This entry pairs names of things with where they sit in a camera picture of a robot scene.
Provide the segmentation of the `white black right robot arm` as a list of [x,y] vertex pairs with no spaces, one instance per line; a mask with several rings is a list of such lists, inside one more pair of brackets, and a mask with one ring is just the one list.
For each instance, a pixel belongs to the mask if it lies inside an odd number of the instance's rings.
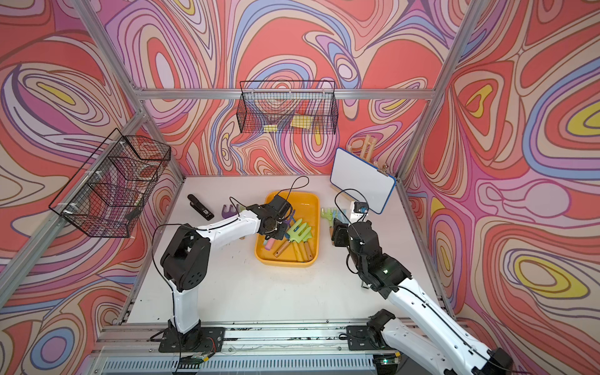
[[432,374],[509,374],[513,359],[490,349],[463,329],[420,287],[409,270],[384,253],[372,223],[334,220],[332,242],[348,250],[356,274],[368,288],[402,309],[421,329],[414,333],[382,309],[367,324],[367,340],[377,348],[406,354]]

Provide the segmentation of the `purple hand rake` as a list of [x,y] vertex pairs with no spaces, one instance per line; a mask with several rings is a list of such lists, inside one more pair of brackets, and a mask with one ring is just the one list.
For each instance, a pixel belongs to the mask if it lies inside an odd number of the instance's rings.
[[236,217],[239,214],[239,205],[229,204],[223,205],[221,209],[221,216],[223,219]]

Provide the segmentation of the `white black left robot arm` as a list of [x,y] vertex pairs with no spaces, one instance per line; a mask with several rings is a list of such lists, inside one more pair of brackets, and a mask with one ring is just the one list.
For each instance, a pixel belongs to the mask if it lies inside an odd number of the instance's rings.
[[161,353],[218,353],[223,328],[203,328],[198,313],[197,287],[208,272],[209,256],[231,242],[253,234],[282,240],[289,229],[292,205],[275,195],[262,205],[250,205],[230,219],[203,227],[178,226],[160,259],[162,274],[172,291],[173,316],[162,332]]

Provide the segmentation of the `green hand rake wooden handle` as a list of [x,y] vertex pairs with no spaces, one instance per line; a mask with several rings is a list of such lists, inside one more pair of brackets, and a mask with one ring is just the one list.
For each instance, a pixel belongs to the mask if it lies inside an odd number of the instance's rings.
[[328,223],[330,237],[334,234],[334,219],[336,218],[336,212],[336,209],[331,208],[322,208],[320,210],[321,217]]

